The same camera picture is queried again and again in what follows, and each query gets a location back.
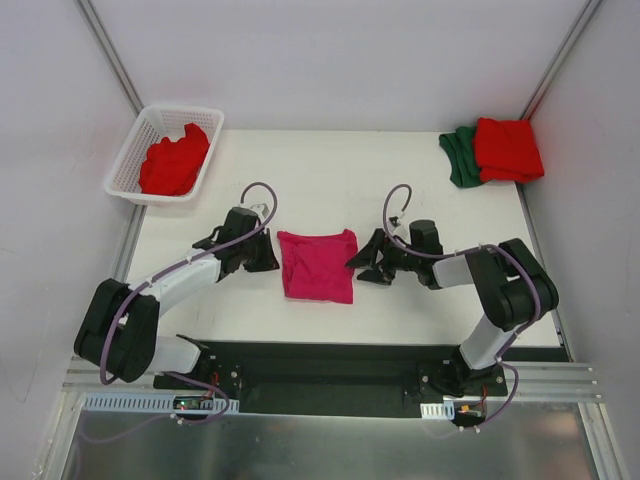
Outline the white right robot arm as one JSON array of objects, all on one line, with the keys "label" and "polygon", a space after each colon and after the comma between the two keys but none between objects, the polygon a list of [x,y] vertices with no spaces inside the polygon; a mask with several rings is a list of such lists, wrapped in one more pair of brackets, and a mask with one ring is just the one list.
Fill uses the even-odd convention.
[{"label": "white right robot arm", "polygon": [[431,388],[453,397],[481,388],[500,370],[516,336],[559,304],[557,287],[521,239],[445,254],[432,220],[411,222],[407,241],[376,229],[346,266],[360,272],[358,280],[377,285],[389,286],[406,271],[430,290],[475,288],[480,320],[450,359],[427,375]]}]

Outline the pink t shirt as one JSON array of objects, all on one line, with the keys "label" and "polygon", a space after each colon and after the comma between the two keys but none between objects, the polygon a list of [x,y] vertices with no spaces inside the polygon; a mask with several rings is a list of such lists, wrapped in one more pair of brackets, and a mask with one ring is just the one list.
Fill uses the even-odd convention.
[{"label": "pink t shirt", "polygon": [[354,269],[346,266],[358,252],[353,231],[324,236],[279,231],[277,239],[286,298],[346,305],[354,302]]}]

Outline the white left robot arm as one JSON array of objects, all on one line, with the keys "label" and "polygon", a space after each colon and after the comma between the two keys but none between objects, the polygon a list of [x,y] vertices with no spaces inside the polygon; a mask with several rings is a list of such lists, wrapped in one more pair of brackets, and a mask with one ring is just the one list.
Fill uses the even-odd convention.
[{"label": "white left robot arm", "polygon": [[264,204],[233,207],[222,225],[174,264],[138,283],[113,278],[101,282],[75,338],[74,353],[98,367],[108,384],[175,372],[189,388],[205,386],[212,374],[206,347],[184,335],[161,336],[159,321],[192,294],[239,268],[250,273],[279,268],[266,211]]}]

